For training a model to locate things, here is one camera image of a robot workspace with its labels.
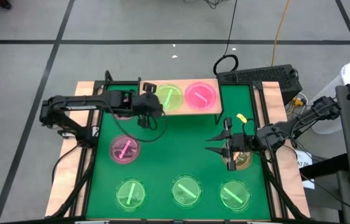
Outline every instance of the gray floor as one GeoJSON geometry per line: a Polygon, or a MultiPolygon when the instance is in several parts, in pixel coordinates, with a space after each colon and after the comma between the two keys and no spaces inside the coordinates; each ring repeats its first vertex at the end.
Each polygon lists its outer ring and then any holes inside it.
{"type": "MultiPolygon", "coordinates": [[[[0,8],[0,40],[52,40],[49,44],[0,44],[0,193],[30,113],[69,0],[12,0],[0,8]]],[[[239,0],[232,40],[274,40],[286,0],[239,0]]],[[[212,10],[192,0],[75,0],[63,40],[227,39],[235,1],[212,10]]],[[[342,0],[350,18],[350,0],[342,0]]],[[[293,0],[280,40],[350,40],[335,0],[293,0]]],[[[77,81],[100,80],[109,69],[115,80],[213,77],[224,44],[62,44],[42,99],[72,95],[77,81]]],[[[269,66],[272,45],[230,45],[239,69],[269,66]]],[[[297,68],[303,92],[314,97],[350,62],[350,45],[279,45],[275,63],[297,68]]],[[[229,70],[231,62],[219,66],[229,70]]],[[[301,142],[321,157],[345,152],[342,132],[301,142]]],[[[0,222],[43,218],[50,172],[62,140],[35,119],[0,222]]],[[[333,212],[310,207],[319,220],[333,212]]]]}

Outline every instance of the yellow tape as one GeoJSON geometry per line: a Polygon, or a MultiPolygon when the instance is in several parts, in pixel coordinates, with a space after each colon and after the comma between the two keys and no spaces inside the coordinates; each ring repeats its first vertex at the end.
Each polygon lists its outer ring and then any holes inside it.
{"type": "Polygon", "coordinates": [[[237,118],[239,118],[243,123],[247,122],[247,119],[242,114],[237,114],[237,118]]]}

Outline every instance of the white container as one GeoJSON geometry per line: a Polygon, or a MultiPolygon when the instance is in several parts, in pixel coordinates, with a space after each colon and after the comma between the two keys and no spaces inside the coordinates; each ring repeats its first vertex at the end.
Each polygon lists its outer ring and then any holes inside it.
{"type": "MultiPolygon", "coordinates": [[[[340,74],[309,102],[313,103],[315,100],[322,96],[335,97],[335,87],[338,85],[347,84],[350,84],[350,63],[345,65],[341,69],[340,74]]],[[[333,121],[319,121],[312,127],[312,129],[316,134],[332,134],[336,131],[342,130],[341,118],[337,118],[333,121]]]]}

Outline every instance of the pink petri dish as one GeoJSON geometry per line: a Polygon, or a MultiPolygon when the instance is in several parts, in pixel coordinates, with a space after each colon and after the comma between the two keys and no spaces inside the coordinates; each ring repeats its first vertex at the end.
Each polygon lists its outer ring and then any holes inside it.
{"type": "Polygon", "coordinates": [[[216,92],[211,85],[197,82],[187,87],[185,99],[192,108],[208,109],[216,102],[216,92]]]}
{"type": "Polygon", "coordinates": [[[140,153],[140,144],[126,135],[116,137],[110,145],[109,155],[118,164],[133,162],[140,153]]]}

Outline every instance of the green table surface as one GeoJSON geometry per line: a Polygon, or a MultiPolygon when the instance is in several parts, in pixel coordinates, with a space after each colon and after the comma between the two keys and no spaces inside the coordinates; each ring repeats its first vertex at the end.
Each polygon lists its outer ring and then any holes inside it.
{"type": "MultiPolygon", "coordinates": [[[[270,220],[260,158],[253,156],[244,170],[227,171],[219,154],[205,147],[221,147],[223,142],[206,142],[223,130],[223,118],[232,117],[233,132],[242,132],[236,115],[253,118],[251,94],[247,85],[222,85],[224,114],[218,125],[213,115],[168,116],[165,135],[153,143],[140,142],[140,154],[130,164],[118,164],[109,156],[111,141],[123,133],[116,127],[111,114],[104,114],[97,148],[96,164],[86,211],[88,219],[234,219],[270,220]],[[172,197],[172,182],[179,175],[191,175],[200,182],[201,200],[192,208],[178,206],[172,197]],[[146,191],[140,209],[126,212],[116,203],[116,189],[126,179],[140,180],[146,191]],[[229,180],[238,180],[249,188],[251,203],[241,213],[227,209],[220,201],[219,188],[229,180]]],[[[137,90],[135,85],[111,85],[110,90],[137,90]]],[[[142,129],[137,118],[120,120],[122,127],[142,139],[152,139],[161,133],[165,118],[158,119],[155,131],[142,129]]],[[[254,133],[253,122],[247,123],[248,134],[254,133]]]]}

